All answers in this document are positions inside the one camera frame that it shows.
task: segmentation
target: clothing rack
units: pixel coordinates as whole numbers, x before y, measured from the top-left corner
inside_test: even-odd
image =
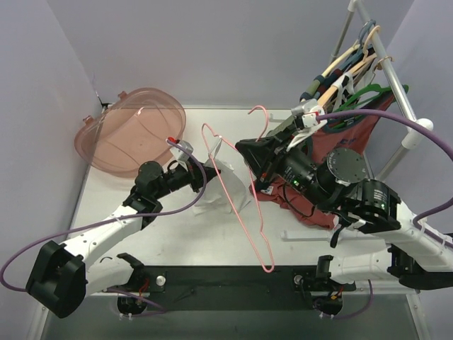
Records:
[[[331,62],[335,60],[336,57],[338,56],[338,52],[340,51],[341,45],[343,44],[352,17],[354,16],[354,12],[356,12],[356,10],[359,13],[360,18],[362,19],[364,24],[368,23],[371,20],[371,17],[369,16],[368,11],[365,8],[365,5],[363,4],[363,0],[350,0],[350,3],[348,5],[348,14],[346,16],[345,23],[341,30],[338,42],[335,48],[333,49],[333,53],[331,55]],[[387,55],[387,52],[385,50],[384,45],[382,44],[378,32],[372,35],[371,41],[374,47],[374,51],[376,52],[377,59],[379,60],[382,69],[384,70],[384,74],[390,84],[391,90],[395,95],[396,102],[398,103],[401,112],[407,119],[416,121],[417,117],[415,116],[415,113],[413,112],[411,103],[408,100],[406,92],[404,91],[403,86],[401,85],[401,82],[399,81],[398,76],[396,75],[395,69],[391,64],[390,56]],[[425,126],[426,128],[432,129],[432,122],[430,122],[430,120],[424,121],[425,121],[424,123],[428,121],[428,126],[425,126],[425,124],[421,124],[421,122],[418,123]],[[399,148],[395,151],[395,153],[391,156],[387,164],[375,177],[372,173],[371,166],[369,165],[368,159],[366,158],[365,155],[365,161],[367,163],[367,168],[370,177],[380,181],[384,181],[386,177],[395,169],[396,165],[398,165],[398,163],[407,155],[409,150],[413,149],[422,139],[421,135],[412,130],[408,130],[408,137],[413,137],[416,139],[416,141],[404,143],[406,147],[400,145]]]

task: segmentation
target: red wire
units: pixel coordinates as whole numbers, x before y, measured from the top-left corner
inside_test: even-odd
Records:
[[[269,115],[268,115],[268,112],[266,111],[266,109],[263,107],[263,106],[255,106],[254,108],[252,108],[248,114],[252,113],[254,110],[260,108],[261,110],[263,110],[264,112],[264,115],[265,115],[265,127],[264,127],[264,130],[262,131],[262,133],[258,136],[257,138],[257,141],[264,135],[265,131],[267,130],[267,127],[268,127],[268,123],[269,123]],[[205,132],[203,130],[204,127],[207,127],[208,129],[210,129],[212,135],[214,137],[219,137],[223,142],[225,142],[227,145],[229,145],[232,149],[238,151],[234,145],[228,141],[226,138],[222,137],[222,136],[219,136],[219,134],[217,134],[213,129],[212,127],[210,127],[207,123],[204,123],[201,127],[201,135],[203,137],[203,140],[205,141],[205,145],[206,145],[206,148],[207,150],[209,151],[210,150],[210,146],[209,144],[207,143],[207,140],[206,140],[206,136],[205,136]],[[250,176],[250,181],[251,181],[251,188],[252,188],[252,191],[253,191],[253,197],[255,198],[255,203],[256,203],[256,207],[258,209],[258,214],[260,216],[260,234],[261,234],[261,237],[264,239],[264,242],[266,243],[266,247],[268,248],[268,253],[269,253],[269,257],[270,257],[270,261],[271,261],[271,267],[270,268],[266,268],[265,264],[264,264],[264,261],[260,255],[260,252],[258,251],[258,249],[256,248],[256,245],[255,243],[253,242],[250,234],[248,233],[248,230],[247,230],[247,227],[245,226],[245,224],[243,223],[243,220],[241,219],[241,216],[239,216],[239,213],[236,209],[236,207],[234,207],[234,204],[233,204],[233,200],[231,199],[231,197],[229,196],[228,194],[228,190],[227,188],[225,187],[225,184],[222,180],[222,176],[220,175],[220,171],[219,169],[217,168],[217,165],[215,164],[215,160],[214,160],[214,157],[209,154],[209,157],[210,159],[212,160],[212,164],[214,165],[214,169],[215,171],[217,172],[217,176],[219,177],[219,180],[220,180],[220,183],[222,185],[222,188],[224,189],[224,192],[226,194],[226,198],[228,198],[228,201],[229,201],[229,204],[231,205],[231,208],[233,209],[234,211],[234,214],[236,215],[236,217],[238,218],[238,221],[239,223],[241,224],[242,226],[242,229],[244,230],[244,232],[246,233],[246,236],[248,238],[248,241],[250,242],[256,256],[258,257],[258,260],[260,261],[260,264],[261,266],[263,267],[263,270],[266,272],[266,273],[272,273],[273,270],[274,270],[274,267],[275,267],[275,261],[274,261],[274,256],[272,254],[272,249],[270,248],[270,244],[269,244],[269,241],[268,241],[268,238],[265,236],[264,234],[264,231],[263,231],[263,227],[264,227],[264,221],[263,221],[263,215],[261,213],[261,208],[260,208],[260,203],[258,201],[258,198],[256,197],[256,190],[255,190],[255,186],[253,185],[253,176],[252,176],[252,171],[249,169],[248,170],[248,174]]]
[[[144,281],[144,285],[139,289],[139,296],[142,296],[142,292],[149,287],[149,279],[146,278]]]
[[[342,286],[340,287],[340,290],[338,291],[338,293],[336,293],[336,295],[339,296],[339,295],[343,292],[343,289],[345,289],[345,286],[344,286],[344,285],[342,285]]]

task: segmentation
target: translucent plastic tub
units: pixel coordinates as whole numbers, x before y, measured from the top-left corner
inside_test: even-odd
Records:
[[[74,145],[89,164],[119,177],[135,177],[138,168],[170,158],[167,137],[179,139],[185,127],[181,104],[158,89],[121,93],[120,100],[99,118],[84,119]]]

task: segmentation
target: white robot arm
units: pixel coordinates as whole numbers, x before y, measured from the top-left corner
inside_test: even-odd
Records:
[[[316,117],[323,115],[323,110],[307,101],[302,111],[308,114],[299,115],[300,108],[293,110],[295,124],[272,137],[236,144],[256,175],[256,189],[266,189],[275,176],[280,176],[319,210],[338,215],[340,231],[348,228],[381,237],[389,248],[359,256],[321,256],[312,266],[315,270],[310,271],[310,277],[294,277],[295,285],[303,291],[304,281],[319,283],[323,289],[354,281],[398,279],[400,284],[419,290],[453,286],[452,238],[425,220],[417,227],[415,215],[394,191],[382,182],[365,178],[363,159],[354,151],[335,149],[324,163],[314,164],[296,146],[319,129]],[[128,254],[101,258],[153,220],[124,216],[159,212],[159,198],[184,185],[190,184],[194,191],[202,186],[201,174],[193,171],[192,164],[168,173],[154,162],[140,169],[131,195],[108,217],[114,222],[62,244],[49,242],[41,248],[26,290],[58,317],[71,314],[86,295],[127,285],[141,277],[144,265]],[[213,169],[204,170],[207,180],[215,176]]]

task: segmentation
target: gray wall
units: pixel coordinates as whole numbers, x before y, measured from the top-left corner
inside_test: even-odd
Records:
[[[431,119],[435,132],[450,145],[453,145],[452,14],[450,0],[415,0],[388,48],[395,57],[400,80],[411,87],[408,97],[416,115]],[[404,132],[404,127],[396,123],[379,123],[367,149],[374,170],[380,169],[398,147]],[[424,141],[387,182],[415,213],[420,213],[452,197],[452,169],[452,161],[433,143]],[[449,209],[429,217],[428,222],[443,232],[453,232],[452,216]],[[453,289],[425,292],[421,298],[434,339],[451,339]]]
[[[0,263],[69,227],[86,165],[74,151],[81,119],[100,110],[45,0],[0,1]],[[36,257],[6,272],[20,287]],[[36,302],[0,286],[0,338],[24,339]]]
[[[289,108],[325,69],[349,0],[48,2],[104,101],[154,86],[185,104]],[[366,2],[389,43],[413,0]]]

